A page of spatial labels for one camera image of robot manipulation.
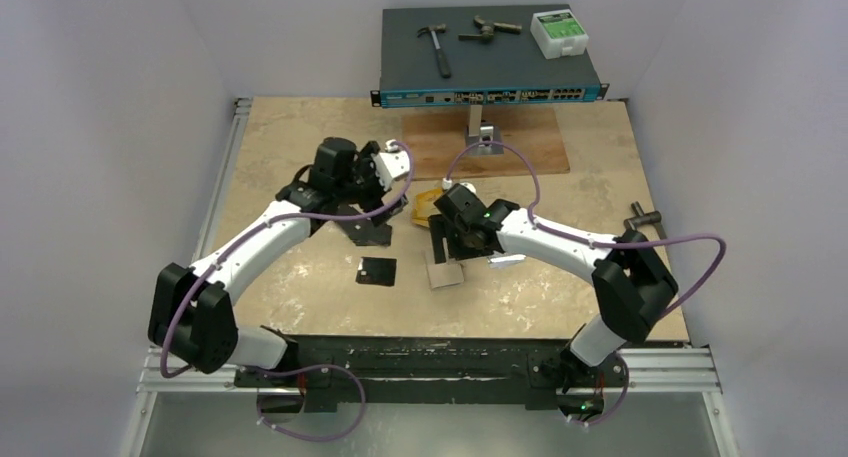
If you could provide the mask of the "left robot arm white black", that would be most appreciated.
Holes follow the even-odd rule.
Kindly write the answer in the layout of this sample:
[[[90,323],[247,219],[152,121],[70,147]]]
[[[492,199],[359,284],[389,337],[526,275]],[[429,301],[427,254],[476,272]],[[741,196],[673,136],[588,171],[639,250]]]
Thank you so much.
[[[379,226],[398,214],[405,194],[383,198],[396,181],[409,186],[414,173],[411,150],[402,142],[358,147],[344,138],[324,139],[313,162],[246,229],[190,265],[171,263],[160,271],[148,326],[149,340],[162,350],[160,374],[211,374],[231,364],[259,368],[275,386],[292,382],[298,372],[294,342],[268,327],[239,326],[235,304],[275,261],[325,223]]]

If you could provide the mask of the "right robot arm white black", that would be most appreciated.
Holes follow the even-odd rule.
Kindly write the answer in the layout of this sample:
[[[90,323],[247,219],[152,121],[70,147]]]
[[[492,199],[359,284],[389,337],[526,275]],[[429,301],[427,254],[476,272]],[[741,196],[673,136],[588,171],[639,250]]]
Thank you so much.
[[[592,286],[599,313],[571,339],[564,376],[584,384],[626,343],[642,343],[661,320],[678,284],[638,231],[620,236],[580,231],[497,199],[486,205],[456,184],[438,197],[431,220],[443,225],[462,258],[521,254],[567,271]]]

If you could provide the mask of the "black VIP card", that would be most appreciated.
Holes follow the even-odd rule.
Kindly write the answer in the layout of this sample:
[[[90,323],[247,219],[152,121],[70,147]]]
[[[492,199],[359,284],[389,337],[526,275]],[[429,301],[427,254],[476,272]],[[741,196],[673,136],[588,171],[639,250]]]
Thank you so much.
[[[392,287],[396,282],[397,260],[394,258],[362,257],[355,281],[360,285]]]

